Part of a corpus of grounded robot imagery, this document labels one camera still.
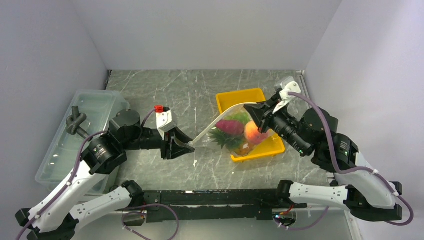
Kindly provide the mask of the toy peach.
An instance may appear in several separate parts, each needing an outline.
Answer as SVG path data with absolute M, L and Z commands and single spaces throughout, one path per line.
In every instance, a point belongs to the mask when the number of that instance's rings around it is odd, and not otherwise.
M 255 122 L 249 121 L 244 127 L 244 137 L 250 144 L 259 145 L 270 137 L 270 133 L 259 132 Z

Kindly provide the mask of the clear polka-dot zip bag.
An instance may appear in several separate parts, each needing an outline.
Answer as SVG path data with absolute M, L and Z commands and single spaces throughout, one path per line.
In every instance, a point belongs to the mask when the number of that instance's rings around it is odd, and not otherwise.
M 247 157 L 275 133 L 262 133 L 245 109 L 247 103 L 231 106 L 220 114 L 189 145 L 195 149 L 210 148 L 228 152 L 235 158 Z

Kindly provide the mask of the dark red toy sweet potato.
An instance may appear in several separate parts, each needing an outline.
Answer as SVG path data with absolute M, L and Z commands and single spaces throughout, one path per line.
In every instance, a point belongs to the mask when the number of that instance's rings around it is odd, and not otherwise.
M 231 136 L 240 136 L 245 131 L 245 126 L 236 120 L 220 120 L 215 124 L 215 127 L 225 134 Z

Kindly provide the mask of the orange toy pineapple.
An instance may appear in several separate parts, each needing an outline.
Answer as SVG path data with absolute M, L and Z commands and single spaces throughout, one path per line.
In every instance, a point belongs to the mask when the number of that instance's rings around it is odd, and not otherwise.
M 244 134 L 230 135 L 217 128 L 209 132 L 209 138 L 221 149 L 227 149 L 231 155 L 236 157 L 247 156 L 255 148 L 254 144 L 247 141 Z

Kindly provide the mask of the yellow plastic tray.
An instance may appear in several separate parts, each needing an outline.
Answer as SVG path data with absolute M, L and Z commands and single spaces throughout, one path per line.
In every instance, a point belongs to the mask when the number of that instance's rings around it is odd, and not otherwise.
M 254 104 L 266 101 L 266 97 L 260 88 L 244 89 L 230 92 L 218 93 L 216 102 L 220 114 L 230 107 L 241 104 Z M 286 150 L 282 139 L 274 133 L 268 140 L 260 144 L 252 154 L 246 157 L 234 157 L 230 154 L 233 162 L 244 162 L 248 160 L 272 157 L 284 153 Z

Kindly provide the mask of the green toy lettuce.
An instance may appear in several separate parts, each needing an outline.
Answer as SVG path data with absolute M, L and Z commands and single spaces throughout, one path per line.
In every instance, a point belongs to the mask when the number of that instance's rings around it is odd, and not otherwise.
M 245 111 L 239 111 L 239 112 L 229 114 L 224 119 L 238 121 L 242 123 L 244 126 L 252 120 L 251 116 Z

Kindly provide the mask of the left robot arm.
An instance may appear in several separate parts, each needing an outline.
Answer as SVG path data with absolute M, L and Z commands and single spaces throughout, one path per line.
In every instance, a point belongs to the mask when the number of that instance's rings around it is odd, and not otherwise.
M 109 121 L 107 130 L 87 136 L 68 176 L 38 205 L 15 214 L 21 226 L 17 238 L 69 240 L 87 224 L 111 212 L 145 208 L 145 193 L 133 180 L 89 202 L 80 200 L 127 161 L 127 151 L 160 150 L 164 160 L 195 151 L 169 108 L 159 105 L 152 112 L 157 116 L 155 129 L 147 128 L 137 111 L 124 109 Z

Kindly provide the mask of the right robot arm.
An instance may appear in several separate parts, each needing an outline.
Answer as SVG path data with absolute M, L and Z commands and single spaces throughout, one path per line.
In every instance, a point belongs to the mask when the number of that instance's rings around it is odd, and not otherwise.
M 260 131 L 274 131 L 302 157 L 311 156 L 314 165 L 334 176 L 331 186 L 281 180 L 275 194 L 280 207 L 313 203 L 340 208 L 368 222 L 400 224 L 402 184 L 385 180 L 372 168 L 358 146 L 337 132 L 336 118 L 316 105 L 300 120 L 273 101 L 246 104 L 244 109 Z

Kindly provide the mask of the clear plastic storage bin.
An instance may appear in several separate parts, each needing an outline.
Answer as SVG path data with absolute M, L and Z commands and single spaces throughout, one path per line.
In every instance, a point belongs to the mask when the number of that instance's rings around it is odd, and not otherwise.
M 35 176 L 36 182 L 54 190 L 73 169 L 85 138 L 106 131 L 109 121 L 130 103 L 117 91 L 78 90 Z

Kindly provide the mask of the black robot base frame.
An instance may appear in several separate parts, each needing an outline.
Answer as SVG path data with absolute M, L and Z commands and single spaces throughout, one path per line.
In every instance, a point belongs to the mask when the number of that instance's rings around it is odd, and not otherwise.
M 290 216 L 305 203 L 291 203 L 277 196 L 276 189 L 146 190 L 125 211 L 145 214 L 147 223 L 179 219 L 271 221 L 281 212 Z

